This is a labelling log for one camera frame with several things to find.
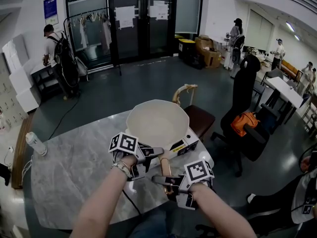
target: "orange bag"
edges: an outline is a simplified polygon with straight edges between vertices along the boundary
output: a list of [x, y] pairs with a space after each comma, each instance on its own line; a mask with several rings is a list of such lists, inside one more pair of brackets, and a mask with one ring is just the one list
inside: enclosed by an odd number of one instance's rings
[[243, 126], [247, 123], [251, 128], [255, 128], [258, 122], [259, 120], [256, 119], [253, 113], [242, 113], [233, 120], [231, 127], [240, 137], [243, 137], [247, 134]]

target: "bracelet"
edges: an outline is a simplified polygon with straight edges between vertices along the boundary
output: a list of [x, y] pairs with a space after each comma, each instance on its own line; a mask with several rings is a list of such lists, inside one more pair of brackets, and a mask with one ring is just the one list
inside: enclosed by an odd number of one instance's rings
[[117, 163], [114, 163], [112, 165], [112, 167], [116, 167], [116, 168], [120, 169], [121, 171], [123, 171], [125, 173], [125, 175], [128, 178], [132, 178], [132, 175], [130, 173], [128, 166], [123, 161], [118, 161]]
[[123, 161], [117, 161], [117, 162], [120, 162], [120, 163], [122, 163], [128, 170], [130, 170], [131, 168], [130, 167], [128, 167], [128, 165], [127, 164], [125, 164]]

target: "blue poster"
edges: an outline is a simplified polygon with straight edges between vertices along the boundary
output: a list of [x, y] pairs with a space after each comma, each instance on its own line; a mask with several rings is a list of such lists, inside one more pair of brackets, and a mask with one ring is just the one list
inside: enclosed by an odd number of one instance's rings
[[47, 19], [57, 14], [56, 0], [44, 0], [44, 18]]

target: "clothing rack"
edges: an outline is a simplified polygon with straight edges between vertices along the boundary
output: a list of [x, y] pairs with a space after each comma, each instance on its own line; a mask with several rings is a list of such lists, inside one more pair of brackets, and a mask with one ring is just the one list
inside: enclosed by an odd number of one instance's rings
[[[109, 13], [107, 12], [107, 16], [109, 17], [110, 23], [111, 23], [111, 28], [110, 28], [111, 40], [112, 40], [112, 42], [110, 44], [111, 63], [113, 64], [113, 68], [115, 68], [116, 66], [118, 67], [119, 74], [121, 76], [122, 73], [121, 73], [121, 66], [119, 64], [119, 51], [118, 51], [118, 44], [117, 44], [117, 38], [116, 38], [115, 17], [114, 17], [113, 11], [109, 7], [103, 7], [103, 8], [98, 8], [98, 9], [94, 9], [94, 10], [89, 10], [89, 11], [85, 11], [85, 12], [82, 12], [82, 13], [79, 13], [79, 14], [76, 14], [76, 15], [72, 15], [72, 16], [69, 16], [69, 17], [65, 18], [65, 20], [63, 22], [64, 32], [65, 32], [65, 35], [66, 35], [66, 39], [69, 40], [68, 36], [67, 36], [67, 31], [66, 31], [66, 28], [65, 28], [65, 22], [66, 21], [67, 21], [67, 25], [68, 25], [68, 21], [71, 18], [73, 18], [73, 17], [77, 17], [77, 16], [81, 16], [83, 14], [87, 14], [87, 13], [94, 12], [94, 11], [97, 11], [97, 10], [105, 10], [105, 9], [108, 9], [108, 11], [109, 11]], [[74, 51], [74, 56], [76, 56], [75, 55], [76, 54], [75, 45], [74, 45], [74, 42], [73, 42], [73, 36], [72, 36], [71, 28], [69, 28], [69, 36], [71, 37], [71, 45], [72, 45], [72, 49]]]

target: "gray table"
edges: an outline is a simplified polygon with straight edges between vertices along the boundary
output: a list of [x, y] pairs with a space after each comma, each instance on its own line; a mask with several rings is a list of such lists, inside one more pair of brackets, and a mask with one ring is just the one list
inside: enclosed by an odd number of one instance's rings
[[[108, 153], [111, 138], [126, 130], [130, 111], [122, 112], [61, 134], [47, 141], [46, 156], [33, 154], [31, 186], [33, 202], [43, 227], [72, 229], [81, 206], [110, 171], [112, 155]], [[184, 172], [184, 164], [202, 158], [206, 148], [199, 142], [195, 151], [171, 160], [174, 175]], [[210, 156], [204, 156], [213, 167]], [[128, 182], [125, 192], [142, 213], [168, 199], [161, 185], [151, 182], [161, 174], [160, 167], [150, 169], [143, 179]], [[111, 223], [137, 216], [137, 211], [121, 194]]]

